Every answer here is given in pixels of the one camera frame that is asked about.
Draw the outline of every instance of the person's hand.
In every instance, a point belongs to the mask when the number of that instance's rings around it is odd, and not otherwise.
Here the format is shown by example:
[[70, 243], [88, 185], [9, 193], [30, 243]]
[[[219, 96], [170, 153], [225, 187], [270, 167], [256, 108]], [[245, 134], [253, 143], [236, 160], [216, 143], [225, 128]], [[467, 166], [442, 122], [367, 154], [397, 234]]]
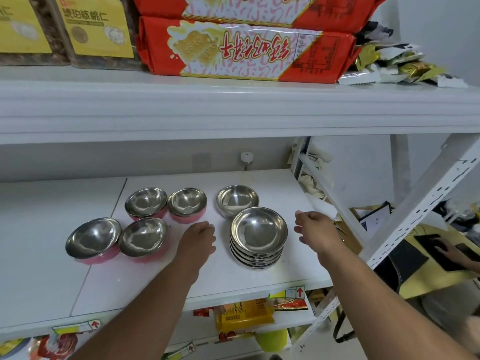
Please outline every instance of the person's hand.
[[293, 230], [302, 235], [299, 238], [300, 241], [316, 252], [319, 260], [324, 255], [345, 248], [337, 228], [324, 214], [315, 211], [297, 211], [295, 219], [297, 226]]
[[459, 249], [457, 249], [454, 245], [452, 245], [448, 240], [445, 240], [443, 237], [439, 237], [436, 240], [441, 241], [445, 245], [446, 250], [443, 250], [438, 246], [435, 246], [435, 249], [437, 249], [439, 252], [441, 252], [443, 255], [445, 255], [448, 259], [450, 259], [454, 263], [457, 263], [463, 267], [468, 266], [471, 260], [467, 255], [462, 253]]
[[178, 243], [177, 255], [173, 261], [192, 284], [197, 280], [200, 268], [217, 249], [213, 246], [216, 239], [214, 233], [215, 227], [208, 221], [197, 222], [185, 231]]

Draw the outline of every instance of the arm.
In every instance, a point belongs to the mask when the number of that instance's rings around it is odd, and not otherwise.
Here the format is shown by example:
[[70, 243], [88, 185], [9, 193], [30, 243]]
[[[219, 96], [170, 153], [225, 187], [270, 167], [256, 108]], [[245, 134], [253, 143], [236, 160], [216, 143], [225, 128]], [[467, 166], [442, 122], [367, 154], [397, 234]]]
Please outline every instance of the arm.
[[167, 347], [183, 304], [200, 268], [215, 251], [215, 228], [208, 222], [191, 225], [177, 254], [117, 317], [70, 360], [158, 360]]
[[443, 237], [439, 237], [438, 240], [444, 243], [446, 247], [446, 250], [443, 250], [442, 248], [435, 246], [439, 252], [441, 252], [454, 263], [463, 266], [465, 269], [480, 274], [480, 261], [471, 260], [467, 255], [462, 253], [458, 248], [456, 248], [448, 240], [445, 240]]
[[335, 293], [369, 360], [475, 359], [392, 291], [341, 241], [329, 218], [296, 213], [300, 241], [328, 270]]

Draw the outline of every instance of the yellow package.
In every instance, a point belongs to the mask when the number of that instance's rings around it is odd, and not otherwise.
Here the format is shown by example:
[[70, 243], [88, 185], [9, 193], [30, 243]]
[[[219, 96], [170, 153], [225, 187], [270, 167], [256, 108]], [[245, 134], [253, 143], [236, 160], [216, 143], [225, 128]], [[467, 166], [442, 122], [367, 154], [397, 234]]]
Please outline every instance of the yellow package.
[[274, 322], [272, 303], [267, 298], [225, 304], [216, 308], [216, 328], [228, 333]]

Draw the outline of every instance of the biscuit package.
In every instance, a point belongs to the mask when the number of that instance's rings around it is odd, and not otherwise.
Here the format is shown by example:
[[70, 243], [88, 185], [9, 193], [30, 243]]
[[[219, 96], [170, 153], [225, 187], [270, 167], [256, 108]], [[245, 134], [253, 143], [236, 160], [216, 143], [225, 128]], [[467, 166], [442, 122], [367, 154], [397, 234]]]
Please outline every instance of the biscuit package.
[[385, 0], [135, 0], [142, 16], [359, 32]]
[[333, 84], [355, 61], [349, 34], [141, 17], [137, 48], [153, 74]]
[[0, 65], [70, 64], [45, 0], [0, 0]]
[[73, 66], [141, 70], [132, 0], [47, 0]]

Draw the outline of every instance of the red biscuit package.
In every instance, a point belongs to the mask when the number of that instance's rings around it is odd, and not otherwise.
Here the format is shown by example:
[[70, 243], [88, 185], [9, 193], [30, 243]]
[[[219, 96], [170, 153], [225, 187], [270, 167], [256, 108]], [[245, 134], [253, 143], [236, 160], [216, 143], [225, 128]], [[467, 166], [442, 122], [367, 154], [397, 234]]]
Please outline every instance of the red biscuit package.
[[327, 31], [140, 18], [137, 48], [153, 74], [333, 84], [355, 38]]
[[140, 14], [357, 33], [385, 0], [135, 0]]

